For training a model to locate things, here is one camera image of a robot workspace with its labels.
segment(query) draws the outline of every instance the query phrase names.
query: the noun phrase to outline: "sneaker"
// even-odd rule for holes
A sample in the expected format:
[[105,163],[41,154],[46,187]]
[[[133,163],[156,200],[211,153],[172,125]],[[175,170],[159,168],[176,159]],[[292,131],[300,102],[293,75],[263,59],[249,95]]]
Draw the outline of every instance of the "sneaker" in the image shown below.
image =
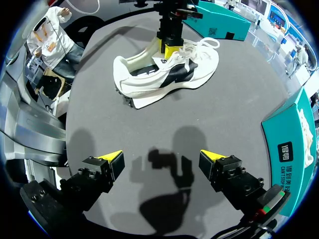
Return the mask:
[[196,89],[215,72],[219,61],[215,49],[219,46],[219,41],[209,37],[197,43],[184,40],[183,48],[165,60],[155,38],[140,54],[128,59],[115,58],[115,85],[121,94],[132,98],[136,109],[160,100],[172,90]]

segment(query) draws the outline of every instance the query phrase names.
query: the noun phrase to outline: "gray table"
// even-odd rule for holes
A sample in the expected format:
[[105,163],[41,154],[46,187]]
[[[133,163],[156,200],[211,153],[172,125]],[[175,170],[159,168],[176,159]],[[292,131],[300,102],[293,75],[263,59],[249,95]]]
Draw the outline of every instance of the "gray table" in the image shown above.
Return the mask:
[[[155,12],[132,16],[92,36],[70,95],[69,165],[74,173],[89,155],[124,151],[125,170],[86,213],[89,220],[128,233],[210,238],[237,224],[242,213],[210,187],[198,168],[199,151],[236,155],[269,188],[261,121],[287,94],[250,43],[221,40],[217,70],[205,85],[131,109],[114,90],[113,60],[141,52],[155,36],[159,18]],[[200,39],[187,26],[183,37]],[[156,165],[150,160],[157,149]]]

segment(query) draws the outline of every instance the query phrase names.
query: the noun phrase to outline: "shoelace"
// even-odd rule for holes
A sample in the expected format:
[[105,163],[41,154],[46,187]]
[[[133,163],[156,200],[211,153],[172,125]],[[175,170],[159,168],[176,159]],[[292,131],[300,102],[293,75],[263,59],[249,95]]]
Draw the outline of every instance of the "shoelace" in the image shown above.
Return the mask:
[[[217,43],[216,46],[211,45],[208,43],[208,41],[213,41]],[[220,46],[220,43],[218,40],[211,38],[211,37],[205,37],[201,39],[199,42],[194,42],[190,40],[184,40],[183,48],[179,50],[179,52],[174,52],[173,55],[170,57],[167,63],[170,63],[173,59],[183,57],[183,58],[195,58],[197,57],[198,52],[200,52],[201,46],[207,46],[213,49],[217,49]]]

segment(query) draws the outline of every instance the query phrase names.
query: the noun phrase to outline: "yellow robot part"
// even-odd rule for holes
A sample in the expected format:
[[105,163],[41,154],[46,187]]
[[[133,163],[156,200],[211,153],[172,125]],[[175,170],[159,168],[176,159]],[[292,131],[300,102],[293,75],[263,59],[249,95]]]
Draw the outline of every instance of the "yellow robot part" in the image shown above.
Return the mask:
[[105,154],[103,156],[99,156],[97,158],[102,158],[104,160],[108,160],[109,163],[112,162],[113,159],[115,159],[117,156],[119,156],[120,153],[122,153],[123,151],[122,150],[119,150],[119,151],[116,151],[116,152],[113,152],[113,153],[109,153],[109,154]]
[[221,155],[221,154],[217,154],[217,153],[213,153],[207,150],[202,149],[200,152],[204,153],[211,161],[213,161],[214,163],[216,162],[217,159],[220,158],[227,158],[227,156]]
[[[159,49],[161,49],[161,39],[158,39],[158,42],[159,42]],[[164,54],[164,58],[166,60],[168,60],[171,55],[173,54],[173,52],[175,51],[179,51],[180,48],[182,48],[183,46],[167,46],[165,44],[165,54]]]

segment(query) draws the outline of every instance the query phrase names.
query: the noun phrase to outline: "teal display stand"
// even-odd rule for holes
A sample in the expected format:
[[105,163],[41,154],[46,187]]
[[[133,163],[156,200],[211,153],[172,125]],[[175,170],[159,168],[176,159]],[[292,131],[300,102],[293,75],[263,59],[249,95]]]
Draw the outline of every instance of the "teal display stand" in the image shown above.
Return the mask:
[[206,1],[199,1],[196,8],[203,19],[189,17],[184,22],[202,37],[245,40],[250,22],[242,16]]
[[[310,147],[313,163],[305,168],[305,144],[297,110],[304,115],[313,134]],[[278,184],[291,197],[280,214],[291,216],[302,201],[309,185],[316,160],[316,129],[310,103],[304,88],[292,95],[283,106],[262,122],[266,136],[272,171],[272,185]]]

